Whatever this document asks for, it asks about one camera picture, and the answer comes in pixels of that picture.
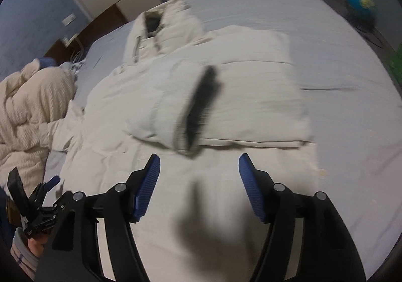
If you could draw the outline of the person's left hand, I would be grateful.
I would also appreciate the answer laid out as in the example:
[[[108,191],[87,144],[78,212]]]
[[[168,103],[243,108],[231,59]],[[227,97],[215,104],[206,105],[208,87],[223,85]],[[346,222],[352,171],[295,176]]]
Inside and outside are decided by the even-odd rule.
[[[40,258],[44,253],[44,247],[48,242],[50,234],[36,234],[27,241],[27,247],[35,257]]]

